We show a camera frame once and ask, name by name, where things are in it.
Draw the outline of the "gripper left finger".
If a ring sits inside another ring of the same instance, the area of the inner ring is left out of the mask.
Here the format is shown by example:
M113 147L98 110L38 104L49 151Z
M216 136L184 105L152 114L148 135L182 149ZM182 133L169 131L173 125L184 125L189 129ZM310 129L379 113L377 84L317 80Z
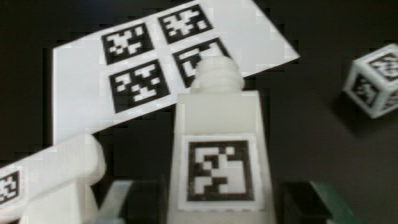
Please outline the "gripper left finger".
M162 188L155 180L118 180L88 224L164 224Z

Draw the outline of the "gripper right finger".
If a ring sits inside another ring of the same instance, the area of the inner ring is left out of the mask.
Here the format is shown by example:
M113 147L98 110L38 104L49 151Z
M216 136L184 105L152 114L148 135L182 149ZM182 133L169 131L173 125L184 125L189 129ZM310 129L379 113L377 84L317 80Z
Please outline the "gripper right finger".
M315 181L283 185L283 224L360 224L336 188Z

